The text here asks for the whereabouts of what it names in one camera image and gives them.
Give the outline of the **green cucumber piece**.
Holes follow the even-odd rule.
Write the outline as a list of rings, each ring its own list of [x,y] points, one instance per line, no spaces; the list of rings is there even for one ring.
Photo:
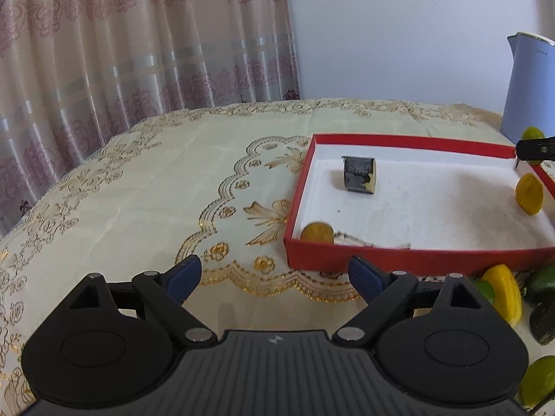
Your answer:
[[[554,390],[555,358],[543,356],[527,369],[520,383],[519,396],[524,407],[535,408]]]

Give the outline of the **green jujube back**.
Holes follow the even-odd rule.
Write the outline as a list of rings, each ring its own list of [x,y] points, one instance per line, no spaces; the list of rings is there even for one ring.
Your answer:
[[[539,128],[528,127],[522,132],[521,139],[516,144],[516,156],[519,160],[539,164],[546,155],[546,137]]]

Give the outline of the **green jujube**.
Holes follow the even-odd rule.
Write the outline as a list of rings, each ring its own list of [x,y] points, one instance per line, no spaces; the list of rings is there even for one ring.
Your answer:
[[[539,128],[528,127],[522,132],[521,139],[516,144],[516,156],[519,160],[539,164],[546,155],[546,137]]]
[[[493,286],[485,280],[475,280],[473,281],[473,285],[491,305],[495,304],[496,296]]]

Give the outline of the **yellow fruit piece in tray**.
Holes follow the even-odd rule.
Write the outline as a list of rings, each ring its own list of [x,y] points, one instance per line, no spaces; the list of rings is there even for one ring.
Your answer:
[[[514,188],[514,194],[515,201],[529,216],[536,215],[543,208],[543,184],[532,173],[527,173],[519,179]]]

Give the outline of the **light blue electric kettle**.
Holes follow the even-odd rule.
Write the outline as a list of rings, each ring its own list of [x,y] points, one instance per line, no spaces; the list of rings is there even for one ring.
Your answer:
[[[554,135],[554,41],[518,32],[507,38],[513,68],[501,119],[501,133],[513,143],[528,127]]]

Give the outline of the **green jujube front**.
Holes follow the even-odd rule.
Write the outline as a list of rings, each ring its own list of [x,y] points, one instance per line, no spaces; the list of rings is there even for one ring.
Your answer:
[[[475,280],[473,281],[473,285],[491,305],[495,304],[496,296],[493,286],[485,280]]]

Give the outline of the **yellow starfruit piece on table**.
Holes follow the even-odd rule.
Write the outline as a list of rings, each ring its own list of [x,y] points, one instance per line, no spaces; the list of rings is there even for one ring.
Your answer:
[[[504,264],[499,264],[488,269],[483,275],[483,280],[493,288],[495,294],[493,306],[503,319],[515,328],[521,321],[523,310],[518,282],[511,269]]]

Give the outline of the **green cucumber half on table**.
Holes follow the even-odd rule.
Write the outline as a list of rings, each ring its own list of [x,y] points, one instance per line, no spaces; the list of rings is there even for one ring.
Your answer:
[[[538,305],[554,295],[554,265],[535,270],[525,282],[525,301]]]

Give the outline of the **red shallow cardboard tray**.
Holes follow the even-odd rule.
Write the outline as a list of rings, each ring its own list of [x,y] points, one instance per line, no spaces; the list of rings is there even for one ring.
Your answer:
[[[343,156],[374,158],[374,194],[348,192]],[[316,134],[300,173],[285,229],[292,269],[343,272],[350,257],[416,275],[480,274],[554,259],[554,182],[541,168],[515,165],[506,145],[402,135]],[[514,198],[527,173],[542,182],[544,204],[529,216]],[[333,244],[300,240],[312,222],[330,224]]]

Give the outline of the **brown longan at tray edge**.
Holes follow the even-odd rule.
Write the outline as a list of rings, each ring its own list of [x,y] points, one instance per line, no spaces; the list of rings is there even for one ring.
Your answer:
[[[333,244],[334,238],[334,229],[330,224],[324,222],[309,223],[302,229],[300,234],[301,241],[313,243]]]

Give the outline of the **black sugarcane piece in tray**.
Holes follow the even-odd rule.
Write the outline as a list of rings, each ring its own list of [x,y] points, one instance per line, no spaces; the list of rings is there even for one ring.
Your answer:
[[[343,156],[343,183],[348,192],[374,194],[377,166],[374,158]]]

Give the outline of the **cream gold embroidered tablecloth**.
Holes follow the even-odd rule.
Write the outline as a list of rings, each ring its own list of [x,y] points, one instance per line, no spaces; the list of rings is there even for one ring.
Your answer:
[[[90,271],[110,282],[204,262],[187,309],[215,331],[334,331],[363,305],[344,275],[289,268],[283,236],[316,133],[503,144],[464,104],[306,99],[179,110],[139,122],[47,192],[1,241],[1,411],[34,400],[33,331]]]

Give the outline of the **pink patterned curtain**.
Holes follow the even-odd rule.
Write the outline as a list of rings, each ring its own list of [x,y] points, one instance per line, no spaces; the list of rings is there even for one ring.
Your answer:
[[[1,230],[145,118],[298,96],[287,0],[1,0]]]

